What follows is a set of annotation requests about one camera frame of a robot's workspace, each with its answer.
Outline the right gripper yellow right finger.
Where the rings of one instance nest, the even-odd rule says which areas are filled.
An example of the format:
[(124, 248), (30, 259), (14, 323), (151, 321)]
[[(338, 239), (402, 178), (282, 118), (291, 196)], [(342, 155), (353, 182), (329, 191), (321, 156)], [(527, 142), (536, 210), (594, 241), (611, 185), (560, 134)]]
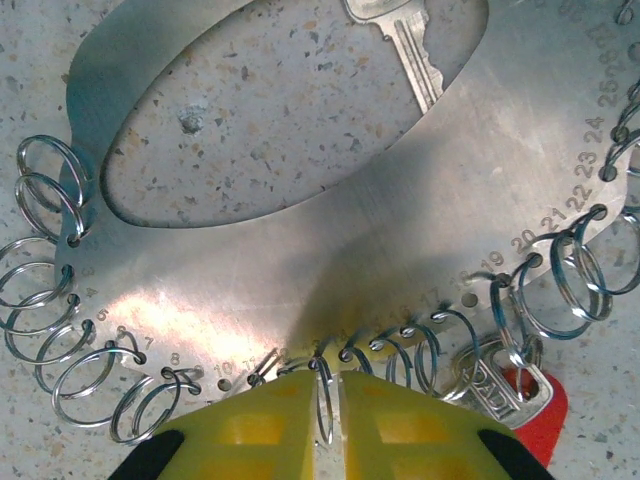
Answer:
[(370, 374), (342, 374), (347, 479), (551, 479), (505, 425)]

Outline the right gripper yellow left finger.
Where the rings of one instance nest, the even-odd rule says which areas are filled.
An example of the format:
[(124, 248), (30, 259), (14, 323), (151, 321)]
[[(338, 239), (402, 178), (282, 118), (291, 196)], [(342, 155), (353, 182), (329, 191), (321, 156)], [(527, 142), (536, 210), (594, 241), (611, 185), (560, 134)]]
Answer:
[(160, 427), (114, 479), (311, 479), (316, 374), (298, 371)]

